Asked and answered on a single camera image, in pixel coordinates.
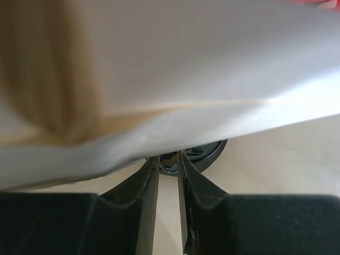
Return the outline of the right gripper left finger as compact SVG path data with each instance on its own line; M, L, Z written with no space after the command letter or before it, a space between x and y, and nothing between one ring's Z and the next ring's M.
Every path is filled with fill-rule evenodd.
M159 158L102 195L1 193L1 254L152 254Z

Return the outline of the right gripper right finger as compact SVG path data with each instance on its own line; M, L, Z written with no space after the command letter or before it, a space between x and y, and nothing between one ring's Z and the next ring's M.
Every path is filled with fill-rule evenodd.
M184 254L339 254L339 197L229 194L178 153Z

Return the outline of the black lid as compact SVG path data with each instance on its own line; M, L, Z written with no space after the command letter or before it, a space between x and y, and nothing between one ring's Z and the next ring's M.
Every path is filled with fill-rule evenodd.
M228 140L217 141L183 150L188 160L200 173L204 172L222 154ZM159 171L162 175L178 177L178 152L170 152L160 156Z

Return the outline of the kraft paper bag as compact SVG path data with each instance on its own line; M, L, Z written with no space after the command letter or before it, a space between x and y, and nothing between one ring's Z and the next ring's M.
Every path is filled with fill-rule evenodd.
M1 193L102 195L152 157L339 113L339 9L1 1Z

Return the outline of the red plastic shopping basket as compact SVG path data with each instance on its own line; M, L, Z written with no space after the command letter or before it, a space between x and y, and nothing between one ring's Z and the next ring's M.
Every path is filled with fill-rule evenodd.
M291 0L302 5L313 5L323 9L339 9L339 0Z

